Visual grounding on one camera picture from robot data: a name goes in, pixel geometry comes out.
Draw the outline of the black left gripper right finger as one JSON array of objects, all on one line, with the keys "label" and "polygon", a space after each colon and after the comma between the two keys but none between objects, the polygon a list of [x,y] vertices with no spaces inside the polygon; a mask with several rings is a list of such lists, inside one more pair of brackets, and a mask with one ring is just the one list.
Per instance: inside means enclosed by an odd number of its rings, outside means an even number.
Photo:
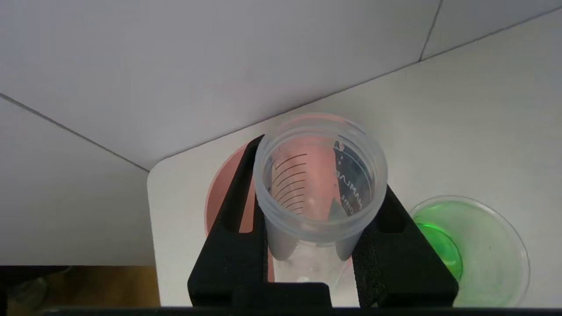
[{"label": "black left gripper right finger", "polygon": [[452,307],[458,282],[393,190],[353,251],[361,308]]}]

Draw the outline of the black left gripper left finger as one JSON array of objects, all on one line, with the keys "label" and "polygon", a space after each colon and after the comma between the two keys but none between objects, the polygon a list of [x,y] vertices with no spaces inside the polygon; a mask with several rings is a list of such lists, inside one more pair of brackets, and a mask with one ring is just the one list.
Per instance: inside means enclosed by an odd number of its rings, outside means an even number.
[{"label": "black left gripper left finger", "polygon": [[259,136],[245,148],[189,276],[188,293],[194,307],[232,306],[237,288],[267,282],[267,234],[258,204],[254,205],[252,230],[239,231],[261,140]]}]

